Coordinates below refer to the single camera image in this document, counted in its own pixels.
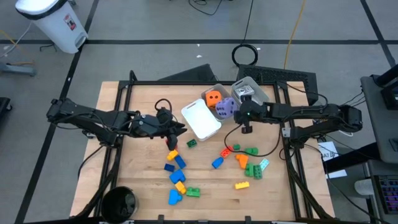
yellow lego brick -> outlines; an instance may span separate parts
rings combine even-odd
[[[169,152],[167,160],[172,161],[176,156],[178,156],[178,152],[174,149],[173,151]]]
[[[182,184],[181,181],[178,181],[175,184],[175,187],[177,188],[177,190],[181,193],[181,194],[185,194],[187,192],[187,190],[185,189],[185,186]]]
[[[235,184],[235,189],[236,190],[243,189],[243,188],[246,188],[246,187],[250,187],[250,184],[247,181]]]

green lego brick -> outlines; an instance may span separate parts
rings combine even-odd
[[[253,163],[248,162],[246,164],[246,171],[244,171],[244,175],[248,176],[248,177],[252,177],[254,176],[254,166]]]
[[[245,152],[253,154],[253,155],[258,155],[259,154],[259,149],[254,147],[254,148],[245,148]]]
[[[262,170],[260,165],[255,165],[254,167],[254,178],[259,180],[262,179]]]
[[[191,141],[187,142],[188,148],[195,147],[198,143],[196,140],[192,139]]]
[[[187,189],[187,196],[190,196],[190,197],[200,197],[200,189],[199,189],[199,188],[189,187],[189,188]]]
[[[235,144],[234,145],[234,150],[235,151],[238,151],[238,150],[240,150],[241,149],[241,146],[239,145],[239,144]]]

dice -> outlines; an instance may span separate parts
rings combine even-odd
[[[206,104],[207,107],[214,109],[216,104],[221,101],[221,93],[216,90],[212,90],[206,93]]]
[[[234,111],[238,110],[238,105],[232,97],[227,97],[216,105],[217,114],[222,118],[229,118],[234,115]]]

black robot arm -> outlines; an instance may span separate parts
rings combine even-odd
[[[100,144],[114,147],[119,135],[132,138],[167,138],[169,150],[175,149],[177,136],[187,131],[185,125],[173,121],[170,110],[156,108],[156,116],[141,115],[139,111],[101,111],[77,105],[72,100],[52,100],[47,119],[53,124],[67,123],[81,128],[85,133],[94,134]]]
[[[293,119],[322,120],[306,128],[282,129],[283,137],[289,138],[291,145],[296,148],[303,148],[304,143],[313,136],[338,130],[354,133],[362,129],[361,111],[348,105],[290,106],[282,103],[258,105],[251,100],[251,96],[243,96],[239,111],[234,113],[235,123],[244,125],[243,134],[252,132],[250,121],[279,124]]]

paper sheet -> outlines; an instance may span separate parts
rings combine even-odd
[[[321,151],[321,153],[323,155],[323,160],[324,161],[328,161],[329,159],[338,157],[337,150],[336,150],[336,147],[333,144],[333,142],[319,142],[318,146],[319,146],[319,150]],[[329,177],[331,179],[337,178],[337,177],[346,177],[346,176],[347,176],[347,173],[346,173],[345,170],[339,170],[339,171],[336,171],[336,172],[329,173]]]

